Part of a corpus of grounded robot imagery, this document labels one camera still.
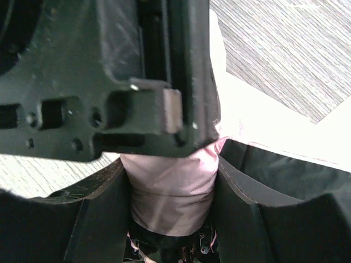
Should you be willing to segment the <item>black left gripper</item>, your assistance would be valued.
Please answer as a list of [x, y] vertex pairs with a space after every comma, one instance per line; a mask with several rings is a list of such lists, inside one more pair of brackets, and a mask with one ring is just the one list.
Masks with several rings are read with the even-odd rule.
[[208, 1], [1, 1], [1, 152], [185, 157], [218, 139]]

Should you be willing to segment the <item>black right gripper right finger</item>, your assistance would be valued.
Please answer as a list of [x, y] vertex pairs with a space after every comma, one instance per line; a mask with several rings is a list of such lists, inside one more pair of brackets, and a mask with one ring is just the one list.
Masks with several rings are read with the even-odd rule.
[[350, 262], [350, 193], [302, 201], [221, 159], [213, 202], [221, 262]]

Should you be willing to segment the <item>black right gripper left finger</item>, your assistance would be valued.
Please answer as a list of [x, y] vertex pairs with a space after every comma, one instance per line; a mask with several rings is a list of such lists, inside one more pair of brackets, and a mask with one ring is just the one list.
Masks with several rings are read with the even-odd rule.
[[122, 262], [128, 221], [120, 160], [46, 198], [1, 191], [1, 262]]

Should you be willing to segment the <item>pink and black umbrella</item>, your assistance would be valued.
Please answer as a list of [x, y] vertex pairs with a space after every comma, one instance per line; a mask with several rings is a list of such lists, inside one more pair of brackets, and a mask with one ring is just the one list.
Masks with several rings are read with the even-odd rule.
[[279, 106], [253, 100], [231, 101], [241, 91], [224, 78], [227, 54], [217, 15], [210, 11], [210, 56], [221, 116], [215, 120], [216, 142], [185, 158], [122, 154], [130, 180], [131, 245], [144, 262], [186, 262], [185, 252], [200, 246], [191, 262], [214, 262], [218, 232], [210, 207], [219, 157], [232, 157], [236, 168], [265, 186], [309, 199], [326, 191], [350, 190], [350, 158], [333, 156], [324, 146], [303, 144], [309, 121]]

